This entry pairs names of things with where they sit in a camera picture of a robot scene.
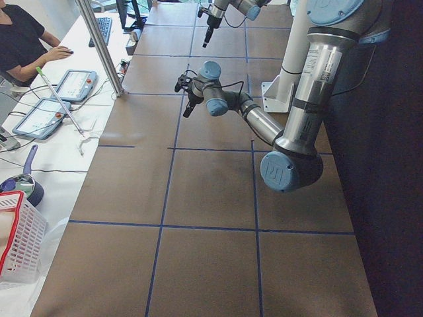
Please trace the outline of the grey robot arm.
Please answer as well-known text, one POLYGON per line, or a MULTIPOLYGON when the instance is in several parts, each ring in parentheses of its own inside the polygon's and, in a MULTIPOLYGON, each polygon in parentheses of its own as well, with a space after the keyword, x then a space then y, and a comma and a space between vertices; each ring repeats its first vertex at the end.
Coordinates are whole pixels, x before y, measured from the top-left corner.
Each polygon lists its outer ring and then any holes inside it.
POLYGON ((270 1, 268 0, 217 0, 208 7, 200 6, 198 10, 198 18, 202 15, 207 15, 207 26, 206 35, 204 38, 203 48, 206 48, 209 44, 214 30, 220 27, 222 20, 225 18, 225 13, 228 6, 232 6, 244 15, 249 20, 255 20, 259 15, 261 8, 270 1))
POLYGON ((291 192, 316 182, 323 161, 315 140, 348 52, 387 39, 391 1, 300 1, 280 74, 262 87, 262 105, 242 91, 224 90, 221 67, 206 61, 185 71, 175 91, 188 95, 184 117, 204 103, 213 116, 237 112, 272 150, 260 163, 264 183, 291 192))

